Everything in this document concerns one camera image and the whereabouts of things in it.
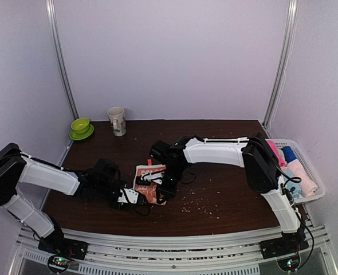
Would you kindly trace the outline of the pink microfiber towel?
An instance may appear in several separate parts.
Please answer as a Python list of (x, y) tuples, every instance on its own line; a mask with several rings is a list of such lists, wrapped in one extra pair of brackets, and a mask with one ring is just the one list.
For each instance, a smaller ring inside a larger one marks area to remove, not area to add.
[(285, 163), (284, 159), (282, 158), (282, 156), (280, 155), (280, 153), (278, 152), (278, 148), (277, 148), (276, 144), (270, 139), (267, 139), (266, 141), (267, 141), (268, 145), (270, 146), (270, 148), (273, 150), (275, 156), (277, 157), (278, 165), (280, 167), (286, 167), (286, 163)]

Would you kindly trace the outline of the orange patterned towel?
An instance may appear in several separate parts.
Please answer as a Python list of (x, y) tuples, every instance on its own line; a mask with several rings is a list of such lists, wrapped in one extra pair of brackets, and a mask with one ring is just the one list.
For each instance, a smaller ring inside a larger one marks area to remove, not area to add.
[(162, 183), (165, 165), (138, 165), (136, 166), (133, 189), (146, 196), (149, 204), (159, 205), (156, 202), (156, 188)]

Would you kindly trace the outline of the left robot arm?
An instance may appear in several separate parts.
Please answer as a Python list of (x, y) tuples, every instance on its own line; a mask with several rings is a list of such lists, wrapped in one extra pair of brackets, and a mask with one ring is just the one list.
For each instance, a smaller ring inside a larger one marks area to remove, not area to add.
[(15, 143), (7, 144), (0, 150), (0, 207), (30, 227), (55, 254), (70, 252), (69, 242), (57, 221), (34, 205), (28, 187), (88, 201), (101, 196), (114, 207), (130, 202), (119, 167), (108, 159), (99, 159), (92, 168), (72, 170), (32, 157)]

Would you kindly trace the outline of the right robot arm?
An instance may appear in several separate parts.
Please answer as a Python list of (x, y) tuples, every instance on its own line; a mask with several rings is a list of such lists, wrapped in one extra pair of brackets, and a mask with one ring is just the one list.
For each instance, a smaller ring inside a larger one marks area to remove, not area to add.
[(279, 251), (296, 253), (306, 249), (307, 226), (290, 191), (289, 182), (299, 184), (300, 176), (290, 177), (282, 170), (276, 152), (260, 134), (238, 139), (202, 139), (182, 137), (174, 144), (158, 140), (152, 145), (150, 157), (165, 165), (156, 198), (162, 204), (176, 196), (183, 173), (193, 164), (228, 164), (243, 169), (249, 189), (260, 194), (269, 204), (281, 228), (281, 237), (263, 241), (262, 249), (272, 255)]

